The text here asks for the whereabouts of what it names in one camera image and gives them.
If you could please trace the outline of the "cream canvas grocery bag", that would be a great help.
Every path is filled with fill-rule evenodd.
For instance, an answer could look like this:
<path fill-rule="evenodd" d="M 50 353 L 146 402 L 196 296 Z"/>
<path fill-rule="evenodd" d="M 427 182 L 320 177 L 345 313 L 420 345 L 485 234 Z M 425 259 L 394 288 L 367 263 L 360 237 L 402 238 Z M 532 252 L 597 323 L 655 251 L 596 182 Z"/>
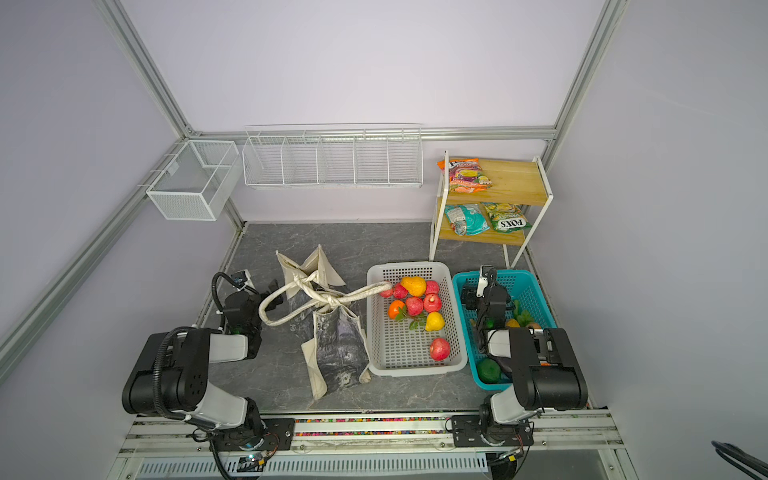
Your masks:
<path fill-rule="evenodd" d="M 284 284 L 258 307 L 269 327 L 288 325 L 301 340 L 314 399 L 371 380 L 368 342 L 352 306 L 393 288 L 377 282 L 348 290 L 321 246 L 301 263 L 276 253 Z"/>

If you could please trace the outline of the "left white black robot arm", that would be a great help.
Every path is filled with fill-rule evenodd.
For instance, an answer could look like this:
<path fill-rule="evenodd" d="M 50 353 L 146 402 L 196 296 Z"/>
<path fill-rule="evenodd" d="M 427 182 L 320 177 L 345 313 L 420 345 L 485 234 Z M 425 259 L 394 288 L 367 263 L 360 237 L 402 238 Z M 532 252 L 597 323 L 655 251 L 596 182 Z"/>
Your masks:
<path fill-rule="evenodd" d="M 265 420 L 256 402 L 231 394 L 209 380 L 214 364 L 255 358 L 262 343 L 258 307 L 278 290 L 272 280 L 260 292 L 246 270 L 217 272 L 211 280 L 216 328 L 182 326 L 148 337 L 121 395 L 123 409 L 195 427 L 192 438 L 217 452 L 263 451 L 290 447 L 294 424 Z"/>

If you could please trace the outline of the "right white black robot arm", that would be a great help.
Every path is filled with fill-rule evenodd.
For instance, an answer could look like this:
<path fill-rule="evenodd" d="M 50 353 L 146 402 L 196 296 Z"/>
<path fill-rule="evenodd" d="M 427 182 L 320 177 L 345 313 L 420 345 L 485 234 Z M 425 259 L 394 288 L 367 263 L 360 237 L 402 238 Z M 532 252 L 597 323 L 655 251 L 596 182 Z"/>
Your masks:
<path fill-rule="evenodd" d="M 456 446 L 524 449 L 546 410 L 586 407 L 587 383 L 568 334 L 532 273 L 483 266 L 455 275 L 453 286 L 472 376 L 488 394 L 477 413 L 450 420 Z"/>

